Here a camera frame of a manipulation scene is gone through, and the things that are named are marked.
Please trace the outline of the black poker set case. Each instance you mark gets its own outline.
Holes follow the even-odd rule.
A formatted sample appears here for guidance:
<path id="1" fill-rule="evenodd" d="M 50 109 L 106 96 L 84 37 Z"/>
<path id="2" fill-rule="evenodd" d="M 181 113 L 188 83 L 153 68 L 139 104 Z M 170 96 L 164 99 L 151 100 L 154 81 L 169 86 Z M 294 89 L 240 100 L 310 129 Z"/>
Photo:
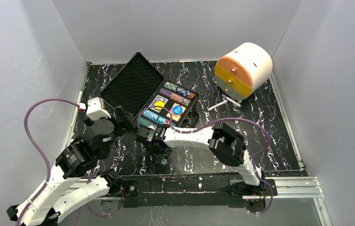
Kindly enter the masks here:
<path id="1" fill-rule="evenodd" d="M 153 106 L 150 106 L 154 98 L 160 95 L 159 90 L 161 88 L 166 89 L 164 87 L 166 82 L 171 81 L 167 80 L 141 53 L 137 52 L 105 86 L 100 96 L 112 107 L 122 106 L 126 112 L 133 115 L 136 123 L 139 123 L 140 117 L 145 118 L 142 115 L 145 110 L 150 110 L 167 119 L 166 112 L 171 113 L 166 106 L 170 103 L 176 103 L 174 100 L 167 98 L 165 107 L 159 113 L 153 111 Z M 175 127 L 193 128 L 198 123 L 199 114 L 196 111 L 196 105 L 199 94 L 193 92 L 196 96 L 189 99 L 191 102 L 186 106 L 182 118 L 178 122 L 170 119 L 171 122 L 176 124 Z"/>

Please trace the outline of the blue dealer button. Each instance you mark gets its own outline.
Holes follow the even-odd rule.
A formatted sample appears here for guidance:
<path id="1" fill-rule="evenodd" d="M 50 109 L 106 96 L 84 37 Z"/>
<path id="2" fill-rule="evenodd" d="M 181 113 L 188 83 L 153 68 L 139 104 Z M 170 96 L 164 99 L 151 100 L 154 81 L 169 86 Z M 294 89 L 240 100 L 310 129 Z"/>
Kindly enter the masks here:
<path id="1" fill-rule="evenodd" d="M 181 105 L 176 105 L 172 108 L 172 113 L 175 115 L 181 115 L 184 112 L 184 107 L 182 107 Z"/>

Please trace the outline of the red playing card deck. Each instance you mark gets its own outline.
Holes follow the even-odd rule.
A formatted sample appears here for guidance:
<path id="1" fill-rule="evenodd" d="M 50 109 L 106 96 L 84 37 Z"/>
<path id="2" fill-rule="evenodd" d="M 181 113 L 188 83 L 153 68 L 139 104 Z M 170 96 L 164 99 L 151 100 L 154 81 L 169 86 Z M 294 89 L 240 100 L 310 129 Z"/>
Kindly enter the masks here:
<path id="1" fill-rule="evenodd" d="M 179 103 L 170 103 L 166 106 L 171 114 L 166 112 L 167 119 L 172 119 L 174 122 L 178 122 L 186 111 L 186 107 Z"/>

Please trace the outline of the yellow dealer button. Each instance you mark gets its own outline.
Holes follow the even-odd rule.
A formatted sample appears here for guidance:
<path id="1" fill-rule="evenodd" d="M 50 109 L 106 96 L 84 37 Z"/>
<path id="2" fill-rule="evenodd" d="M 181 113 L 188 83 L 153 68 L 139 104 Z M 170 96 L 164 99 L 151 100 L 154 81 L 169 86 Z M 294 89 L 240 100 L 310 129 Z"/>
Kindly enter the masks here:
<path id="1" fill-rule="evenodd" d="M 160 111 L 165 106 L 165 103 L 163 101 L 157 101 L 154 106 L 156 110 Z"/>

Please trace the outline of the blue playing card deck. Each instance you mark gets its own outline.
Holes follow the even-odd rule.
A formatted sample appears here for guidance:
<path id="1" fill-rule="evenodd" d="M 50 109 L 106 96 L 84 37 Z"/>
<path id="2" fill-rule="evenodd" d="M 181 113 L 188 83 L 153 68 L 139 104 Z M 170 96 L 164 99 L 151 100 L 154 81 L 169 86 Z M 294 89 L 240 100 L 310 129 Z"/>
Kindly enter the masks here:
<path id="1" fill-rule="evenodd" d="M 159 113 L 163 110 L 163 107 L 165 107 L 168 99 L 166 97 L 163 97 L 161 95 L 157 95 L 154 100 L 151 102 L 150 106 L 153 106 L 152 110 Z"/>

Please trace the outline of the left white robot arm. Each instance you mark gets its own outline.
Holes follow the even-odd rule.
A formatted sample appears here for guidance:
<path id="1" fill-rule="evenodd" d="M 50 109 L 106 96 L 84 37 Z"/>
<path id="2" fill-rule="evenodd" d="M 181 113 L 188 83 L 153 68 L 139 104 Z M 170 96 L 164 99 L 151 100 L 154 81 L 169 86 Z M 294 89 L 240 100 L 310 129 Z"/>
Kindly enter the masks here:
<path id="1" fill-rule="evenodd" d="M 50 175 L 22 204 L 10 206 L 7 215 L 19 226 L 56 226 L 66 216 L 90 201 L 110 195 L 123 202 L 137 195 L 137 182 L 123 180 L 116 171 L 99 173 L 91 182 L 66 194 L 87 171 L 96 167 L 98 160 L 106 159 L 116 139 L 135 128 L 133 115 L 122 107 L 113 118 L 104 107 L 89 104 L 88 126 L 85 133 L 76 137 L 56 158 Z"/>

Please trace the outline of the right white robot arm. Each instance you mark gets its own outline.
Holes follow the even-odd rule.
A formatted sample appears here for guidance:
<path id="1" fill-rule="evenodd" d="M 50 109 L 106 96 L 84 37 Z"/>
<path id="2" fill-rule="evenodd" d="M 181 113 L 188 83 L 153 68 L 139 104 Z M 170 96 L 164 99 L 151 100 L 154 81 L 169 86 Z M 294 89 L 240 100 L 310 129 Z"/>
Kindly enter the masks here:
<path id="1" fill-rule="evenodd" d="M 224 122 L 201 129 L 178 128 L 169 125 L 141 127 L 135 140 L 143 144 L 155 159 L 166 159 L 173 148 L 199 148 L 210 151 L 222 164 L 237 172 L 233 179 L 219 189 L 231 196 L 256 196 L 259 200 L 275 195 L 273 186 L 266 181 L 264 172 L 255 165 L 245 146 L 243 135 Z"/>

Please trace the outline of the purple poker chip stack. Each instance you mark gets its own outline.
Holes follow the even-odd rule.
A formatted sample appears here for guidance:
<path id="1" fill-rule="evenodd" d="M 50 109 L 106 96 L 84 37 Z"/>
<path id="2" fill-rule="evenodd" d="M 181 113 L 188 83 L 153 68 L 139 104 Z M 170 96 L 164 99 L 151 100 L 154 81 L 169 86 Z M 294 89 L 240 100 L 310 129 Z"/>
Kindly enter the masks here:
<path id="1" fill-rule="evenodd" d="M 172 91 L 170 90 L 167 90 L 167 89 L 164 89 L 164 88 L 161 88 L 159 90 L 159 94 L 164 96 L 164 97 L 167 97 L 167 98 L 170 98 L 172 96 L 172 94 L 174 94 Z"/>

